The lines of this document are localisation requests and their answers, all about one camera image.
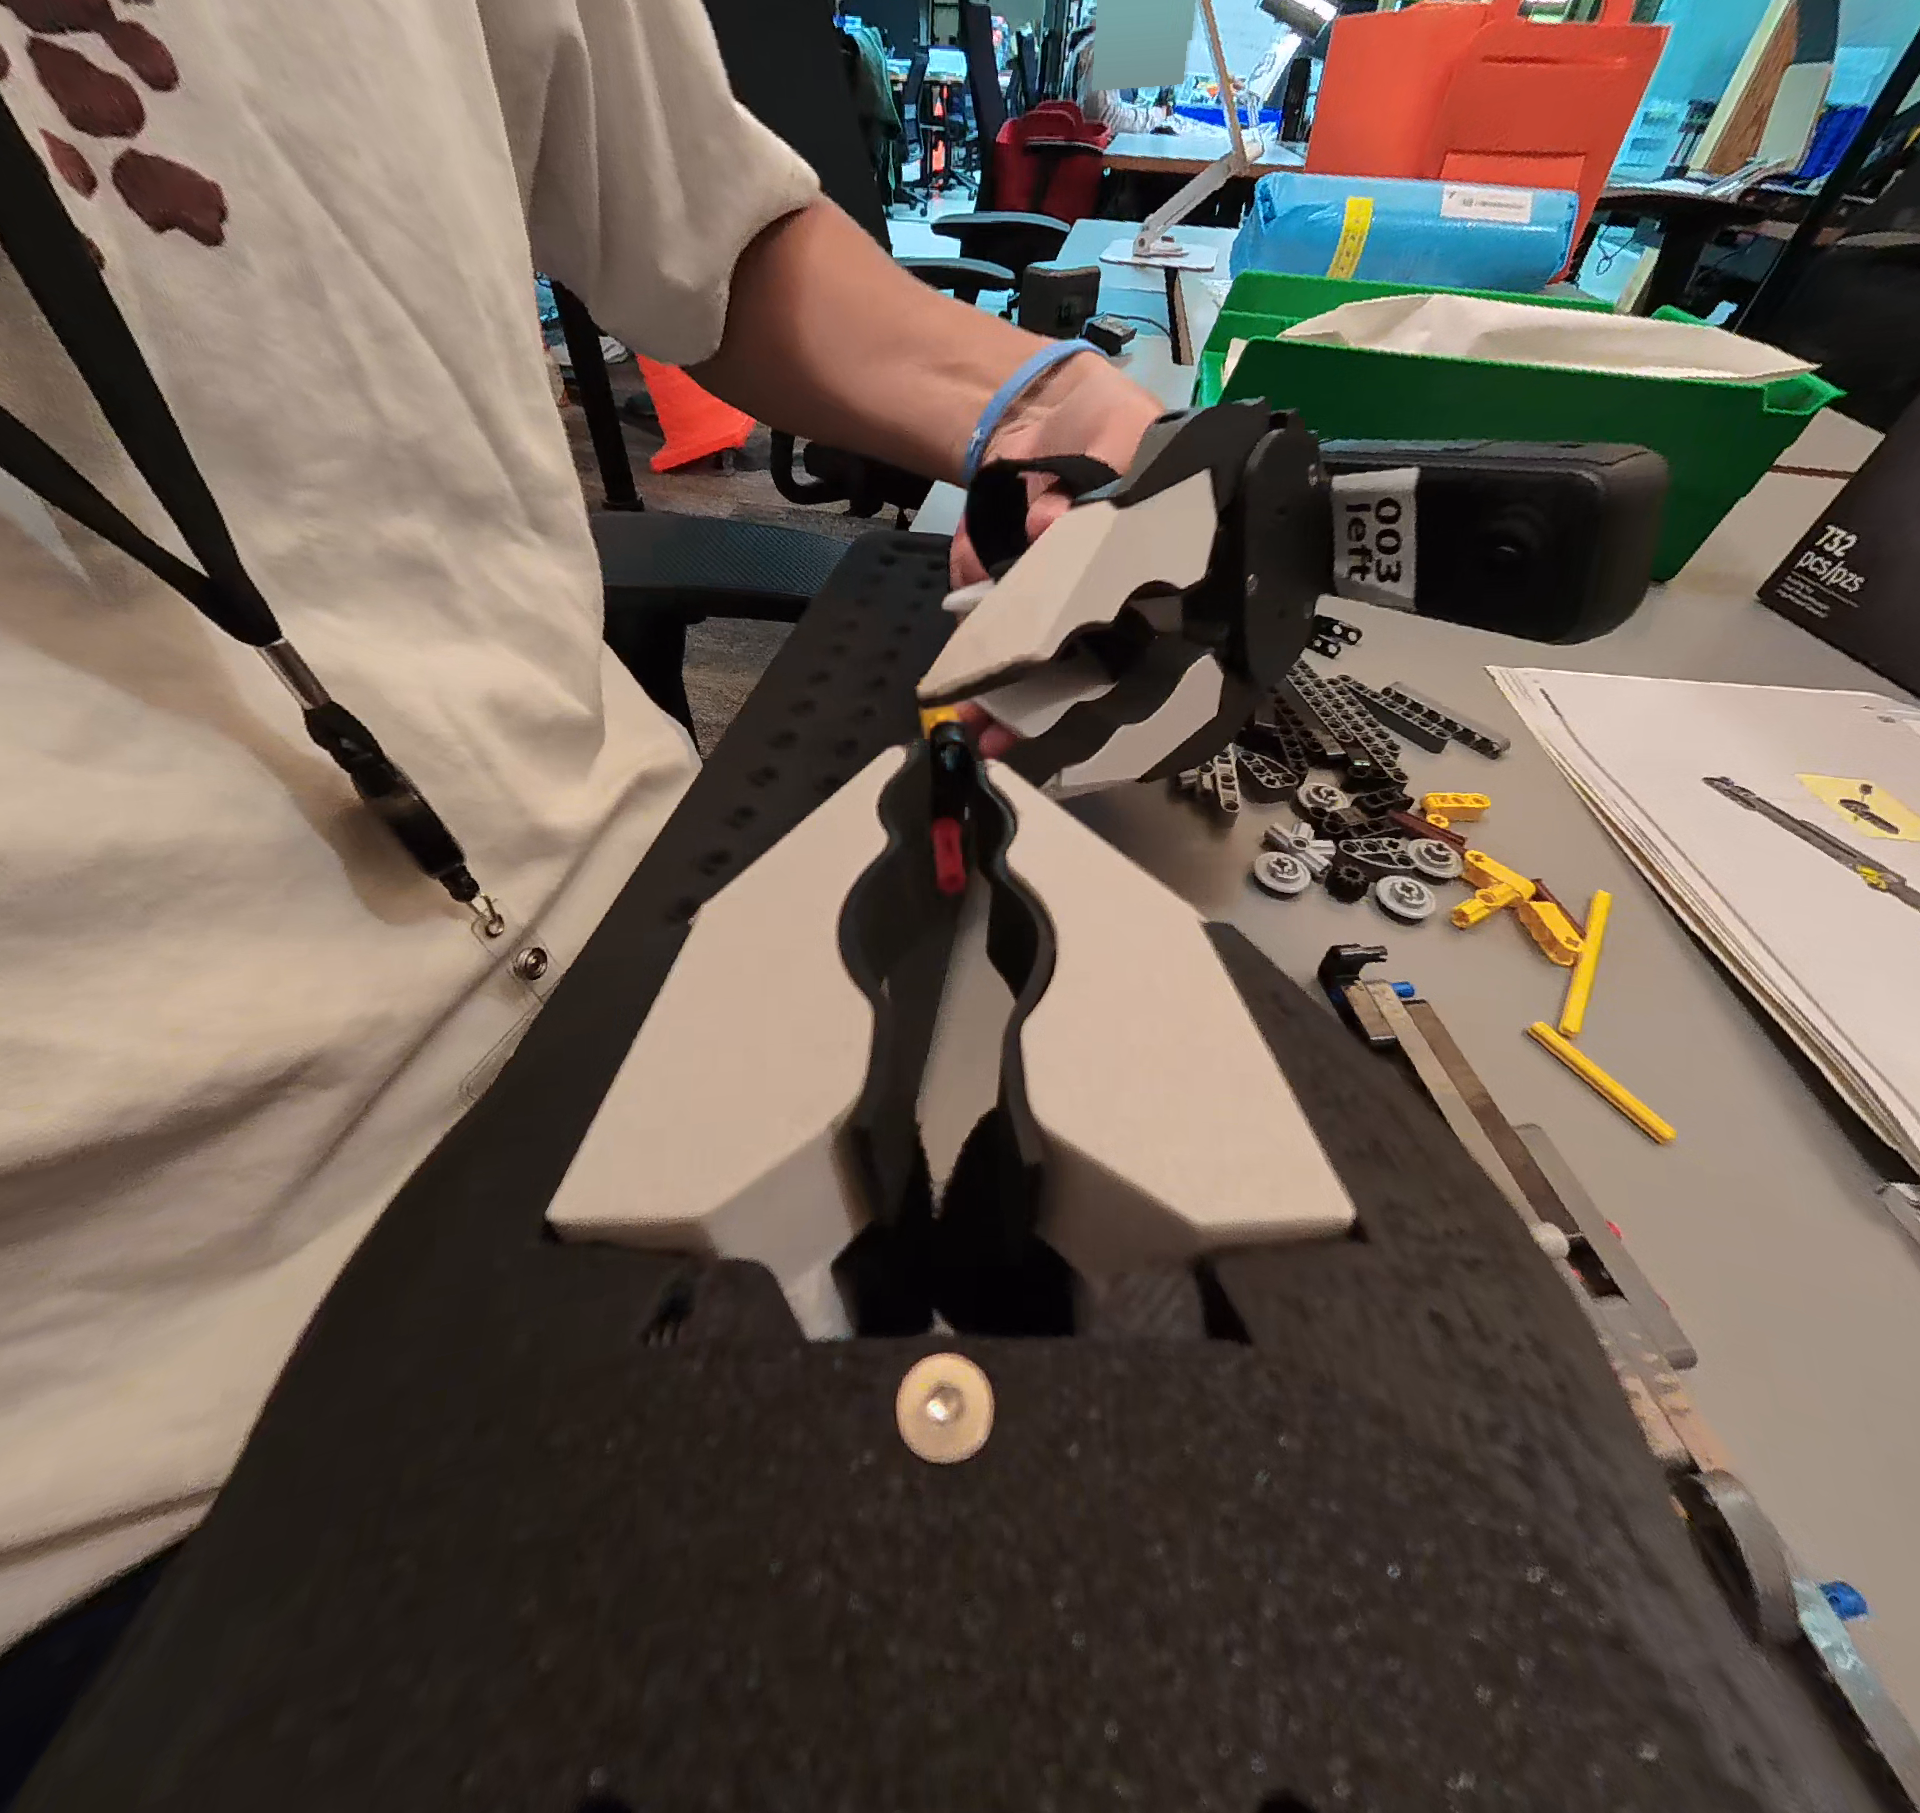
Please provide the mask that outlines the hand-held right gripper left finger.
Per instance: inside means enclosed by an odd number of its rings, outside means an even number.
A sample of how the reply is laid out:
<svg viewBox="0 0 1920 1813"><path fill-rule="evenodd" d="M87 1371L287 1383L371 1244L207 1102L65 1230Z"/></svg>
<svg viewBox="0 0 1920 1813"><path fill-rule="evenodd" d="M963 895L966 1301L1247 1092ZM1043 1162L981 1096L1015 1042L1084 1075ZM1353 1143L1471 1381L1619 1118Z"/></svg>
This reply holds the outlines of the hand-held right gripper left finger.
<svg viewBox="0 0 1920 1813"><path fill-rule="evenodd" d="M897 745L691 922L546 1224L664 1253L925 1238L933 756Z"/></svg>

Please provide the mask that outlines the person's white shirt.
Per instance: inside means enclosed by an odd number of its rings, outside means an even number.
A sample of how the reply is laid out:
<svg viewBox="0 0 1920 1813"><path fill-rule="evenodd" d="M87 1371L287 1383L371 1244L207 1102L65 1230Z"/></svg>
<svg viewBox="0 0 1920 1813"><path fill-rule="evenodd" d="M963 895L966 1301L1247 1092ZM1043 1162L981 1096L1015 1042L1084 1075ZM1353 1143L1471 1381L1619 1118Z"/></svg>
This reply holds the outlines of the person's white shirt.
<svg viewBox="0 0 1920 1813"><path fill-rule="evenodd" d="M605 645L536 271L693 364L814 197L701 0L5 0L5 104L284 634L5 509L5 1645L212 1507L372 1224L693 780Z"/></svg>

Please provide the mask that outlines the open instruction booklet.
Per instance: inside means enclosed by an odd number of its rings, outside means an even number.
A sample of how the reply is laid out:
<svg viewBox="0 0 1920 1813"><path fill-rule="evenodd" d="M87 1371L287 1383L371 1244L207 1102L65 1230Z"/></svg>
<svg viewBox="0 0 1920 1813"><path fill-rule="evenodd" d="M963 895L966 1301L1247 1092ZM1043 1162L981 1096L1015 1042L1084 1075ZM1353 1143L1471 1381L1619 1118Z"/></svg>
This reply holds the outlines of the open instruction booklet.
<svg viewBox="0 0 1920 1813"><path fill-rule="evenodd" d="M1671 910L1918 1167L1918 711L1870 692L1490 666Z"/></svg>

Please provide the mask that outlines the red backpack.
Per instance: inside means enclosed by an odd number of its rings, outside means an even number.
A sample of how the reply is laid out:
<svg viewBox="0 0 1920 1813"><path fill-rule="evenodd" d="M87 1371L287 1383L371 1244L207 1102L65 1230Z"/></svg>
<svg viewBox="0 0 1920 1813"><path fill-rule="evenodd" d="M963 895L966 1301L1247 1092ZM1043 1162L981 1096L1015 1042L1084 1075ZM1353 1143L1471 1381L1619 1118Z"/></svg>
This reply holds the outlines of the red backpack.
<svg viewBox="0 0 1920 1813"><path fill-rule="evenodd" d="M1113 136L1109 124L1066 101L1006 118L982 154L977 209L1045 214L1069 224L1097 217Z"/></svg>

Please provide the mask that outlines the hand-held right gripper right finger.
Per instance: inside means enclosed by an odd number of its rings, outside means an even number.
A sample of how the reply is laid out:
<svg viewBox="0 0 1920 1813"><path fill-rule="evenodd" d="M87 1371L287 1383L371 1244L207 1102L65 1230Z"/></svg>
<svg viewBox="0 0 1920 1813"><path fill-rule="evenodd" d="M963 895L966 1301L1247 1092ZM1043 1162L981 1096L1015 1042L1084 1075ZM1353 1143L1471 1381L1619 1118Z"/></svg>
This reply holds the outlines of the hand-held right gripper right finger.
<svg viewBox="0 0 1920 1813"><path fill-rule="evenodd" d="M1015 771L987 774L1054 940L1020 1019L1040 1240L1097 1279L1344 1238L1357 1206L1204 919Z"/></svg>

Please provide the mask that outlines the person's left hand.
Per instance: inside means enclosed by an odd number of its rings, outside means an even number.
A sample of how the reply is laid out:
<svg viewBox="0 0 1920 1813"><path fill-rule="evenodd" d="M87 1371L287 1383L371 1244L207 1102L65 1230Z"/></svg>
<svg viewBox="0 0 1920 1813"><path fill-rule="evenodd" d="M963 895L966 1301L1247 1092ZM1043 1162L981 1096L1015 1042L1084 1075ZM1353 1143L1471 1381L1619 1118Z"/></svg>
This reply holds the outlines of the person's left hand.
<svg viewBox="0 0 1920 1813"><path fill-rule="evenodd" d="M988 463L1086 456L1125 475L1143 436L1165 410L1156 394L1136 384L1113 361L1097 352L1074 355L1022 386L998 413L988 410L993 432L979 442L979 450ZM1032 543L1070 509L1070 501L1056 477L1030 475L1024 484L1024 537ZM990 574L975 550L964 519L948 558L953 591L968 591Z"/></svg>

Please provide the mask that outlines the yellow axle rod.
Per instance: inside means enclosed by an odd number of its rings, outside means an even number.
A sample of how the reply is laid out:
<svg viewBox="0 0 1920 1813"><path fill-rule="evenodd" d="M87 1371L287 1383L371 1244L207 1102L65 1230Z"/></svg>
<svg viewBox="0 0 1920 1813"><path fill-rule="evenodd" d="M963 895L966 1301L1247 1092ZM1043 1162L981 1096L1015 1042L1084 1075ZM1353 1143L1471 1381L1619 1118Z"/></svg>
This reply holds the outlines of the yellow axle rod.
<svg viewBox="0 0 1920 1813"><path fill-rule="evenodd" d="M1625 1088L1614 1075L1588 1057L1558 1028L1536 1021L1525 1029L1525 1038L1564 1068L1576 1081L1597 1096L1605 1106L1619 1114L1629 1126L1658 1145L1676 1141L1676 1129L1636 1094Z"/></svg>
<svg viewBox="0 0 1920 1813"><path fill-rule="evenodd" d="M1612 908L1614 897L1606 889L1597 889L1580 926L1578 950L1554 1023L1558 1036L1567 1039L1576 1039L1586 1026Z"/></svg>

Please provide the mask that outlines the green bin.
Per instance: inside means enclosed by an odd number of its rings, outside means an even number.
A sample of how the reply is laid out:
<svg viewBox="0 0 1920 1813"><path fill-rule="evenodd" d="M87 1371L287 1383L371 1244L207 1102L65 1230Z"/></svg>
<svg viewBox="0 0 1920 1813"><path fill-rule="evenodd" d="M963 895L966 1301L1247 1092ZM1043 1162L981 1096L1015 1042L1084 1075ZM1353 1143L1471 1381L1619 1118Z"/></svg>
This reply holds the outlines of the green bin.
<svg viewBox="0 0 1920 1813"><path fill-rule="evenodd" d="M1817 373L1766 384L1647 378L1275 342L1300 319L1429 286L1244 271L1198 352L1193 398L1264 398L1326 439L1619 442L1661 454L1669 494L1653 577L1672 580L1814 416L1841 398ZM1489 294L1539 307L1598 307Z"/></svg>

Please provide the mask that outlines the black office chair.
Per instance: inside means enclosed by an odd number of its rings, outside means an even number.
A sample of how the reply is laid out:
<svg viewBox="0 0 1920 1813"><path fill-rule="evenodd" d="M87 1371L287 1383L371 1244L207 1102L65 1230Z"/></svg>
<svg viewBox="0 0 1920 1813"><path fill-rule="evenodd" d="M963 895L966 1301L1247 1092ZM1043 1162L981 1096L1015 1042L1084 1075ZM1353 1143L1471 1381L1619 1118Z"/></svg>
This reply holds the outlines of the black office chair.
<svg viewBox="0 0 1920 1813"><path fill-rule="evenodd" d="M702 0L741 102L884 251L889 217L834 0Z"/></svg>

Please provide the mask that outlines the dark box with yellow car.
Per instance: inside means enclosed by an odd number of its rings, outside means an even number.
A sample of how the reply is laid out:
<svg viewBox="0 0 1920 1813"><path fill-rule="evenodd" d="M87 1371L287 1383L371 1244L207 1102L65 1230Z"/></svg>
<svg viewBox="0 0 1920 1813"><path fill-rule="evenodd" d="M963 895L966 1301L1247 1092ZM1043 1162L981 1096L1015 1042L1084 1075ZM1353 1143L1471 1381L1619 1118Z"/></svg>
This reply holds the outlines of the dark box with yellow car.
<svg viewBox="0 0 1920 1813"><path fill-rule="evenodd" d="M1918 402L1764 578L1756 600L1918 696Z"/></svg>

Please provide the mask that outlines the white paper liner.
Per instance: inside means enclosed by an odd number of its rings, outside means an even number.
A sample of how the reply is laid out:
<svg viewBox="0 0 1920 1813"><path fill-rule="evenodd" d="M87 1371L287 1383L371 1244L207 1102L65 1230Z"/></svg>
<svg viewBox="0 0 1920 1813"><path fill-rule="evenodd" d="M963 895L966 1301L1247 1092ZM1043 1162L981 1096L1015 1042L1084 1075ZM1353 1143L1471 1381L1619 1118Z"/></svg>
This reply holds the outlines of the white paper liner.
<svg viewBox="0 0 1920 1813"><path fill-rule="evenodd" d="M1351 300L1286 327L1275 342L1400 356L1561 366L1647 378L1766 384L1817 373L1764 342L1698 323L1594 307L1530 307L1468 292Z"/></svg>

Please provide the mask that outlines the orange bag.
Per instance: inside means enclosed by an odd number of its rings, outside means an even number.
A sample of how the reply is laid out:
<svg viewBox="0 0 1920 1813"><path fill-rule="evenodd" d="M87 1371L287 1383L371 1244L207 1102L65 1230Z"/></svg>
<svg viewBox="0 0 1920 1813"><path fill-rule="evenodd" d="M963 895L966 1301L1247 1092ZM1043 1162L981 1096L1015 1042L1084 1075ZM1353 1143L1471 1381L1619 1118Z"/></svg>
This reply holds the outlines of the orange bag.
<svg viewBox="0 0 1920 1813"><path fill-rule="evenodd" d="M1308 172L1567 191L1590 209L1669 47L1634 4L1425 0L1337 20Z"/></svg>

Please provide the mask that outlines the long grey black beam assembly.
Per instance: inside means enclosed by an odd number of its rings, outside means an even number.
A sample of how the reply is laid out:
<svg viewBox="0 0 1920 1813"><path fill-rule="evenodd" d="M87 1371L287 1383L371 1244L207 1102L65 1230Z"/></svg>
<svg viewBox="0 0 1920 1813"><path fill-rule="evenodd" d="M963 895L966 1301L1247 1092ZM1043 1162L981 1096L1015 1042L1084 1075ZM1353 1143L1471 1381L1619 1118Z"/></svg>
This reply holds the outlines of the long grey black beam assembly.
<svg viewBox="0 0 1920 1813"><path fill-rule="evenodd" d="M1434 1008L1374 974L1378 944L1332 944L1316 983L1344 1028L1396 1061L1517 1212L1597 1338L1669 1501L1740 1629L1786 1665L1896 1810L1918 1808L1917 1727L1861 1652L1854 1586L1813 1579L1700 1414L1698 1352L1549 1133L1517 1126Z"/></svg>

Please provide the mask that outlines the black connector with red pin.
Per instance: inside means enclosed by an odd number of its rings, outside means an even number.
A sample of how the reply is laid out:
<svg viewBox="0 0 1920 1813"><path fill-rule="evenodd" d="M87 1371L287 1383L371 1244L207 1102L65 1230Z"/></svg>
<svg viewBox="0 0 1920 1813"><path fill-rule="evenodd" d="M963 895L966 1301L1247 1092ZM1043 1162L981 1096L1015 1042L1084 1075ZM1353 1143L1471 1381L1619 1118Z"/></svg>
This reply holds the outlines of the black connector with red pin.
<svg viewBox="0 0 1920 1813"><path fill-rule="evenodd" d="M936 890L960 898L971 886L971 819L979 789L979 760L968 729L958 719L938 719L925 737L928 771L928 827Z"/></svg>

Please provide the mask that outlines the person's left forearm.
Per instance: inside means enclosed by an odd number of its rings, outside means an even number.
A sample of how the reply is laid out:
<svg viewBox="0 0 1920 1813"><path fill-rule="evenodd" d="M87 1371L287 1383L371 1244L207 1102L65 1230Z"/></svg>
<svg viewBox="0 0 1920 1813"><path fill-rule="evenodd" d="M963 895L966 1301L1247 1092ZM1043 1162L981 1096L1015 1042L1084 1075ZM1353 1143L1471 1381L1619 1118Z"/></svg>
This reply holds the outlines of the person's left forearm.
<svg viewBox="0 0 1920 1813"><path fill-rule="evenodd" d="M990 398L1039 348L814 197L743 251L718 348L689 373L770 428L957 483Z"/></svg>

